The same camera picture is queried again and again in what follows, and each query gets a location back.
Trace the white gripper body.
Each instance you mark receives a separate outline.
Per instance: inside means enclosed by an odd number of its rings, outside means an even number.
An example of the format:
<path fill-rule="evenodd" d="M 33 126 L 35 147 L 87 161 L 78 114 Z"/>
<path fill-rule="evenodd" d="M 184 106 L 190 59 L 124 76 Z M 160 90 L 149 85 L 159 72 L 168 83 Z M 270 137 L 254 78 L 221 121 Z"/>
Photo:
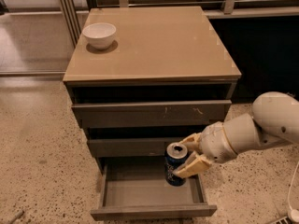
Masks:
<path fill-rule="evenodd" d="M 237 157 L 226 136 L 223 123 L 219 121 L 206 126 L 201 132 L 200 149 L 216 163 L 225 163 Z"/>

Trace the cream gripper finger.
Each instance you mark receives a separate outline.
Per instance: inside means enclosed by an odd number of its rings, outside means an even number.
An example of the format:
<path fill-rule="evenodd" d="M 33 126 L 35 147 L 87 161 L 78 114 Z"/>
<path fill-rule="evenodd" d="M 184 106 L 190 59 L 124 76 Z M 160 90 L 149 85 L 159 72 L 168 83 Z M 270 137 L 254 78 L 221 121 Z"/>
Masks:
<path fill-rule="evenodd" d="M 200 151 L 200 133 L 193 133 L 180 141 L 190 152 Z"/>
<path fill-rule="evenodd" d="M 212 165 L 213 161 L 208 159 L 204 154 L 198 154 L 194 151 L 189 158 L 173 171 L 173 174 L 180 178 L 187 178 L 198 175 Z"/>

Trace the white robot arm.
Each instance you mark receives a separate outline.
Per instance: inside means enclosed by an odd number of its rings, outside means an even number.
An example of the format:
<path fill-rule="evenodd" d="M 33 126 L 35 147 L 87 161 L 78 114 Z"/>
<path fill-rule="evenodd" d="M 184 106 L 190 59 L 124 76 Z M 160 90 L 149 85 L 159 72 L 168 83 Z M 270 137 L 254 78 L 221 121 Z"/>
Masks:
<path fill-rule="evenodd" d="M 192 153 L 173 171 L 187 178 L 225 163 L 250 150 L 299 143 L 299 101 L 286 93 L 270 91 L 258 96 L 252 113 L 208 125 L 181 141 Z"/>

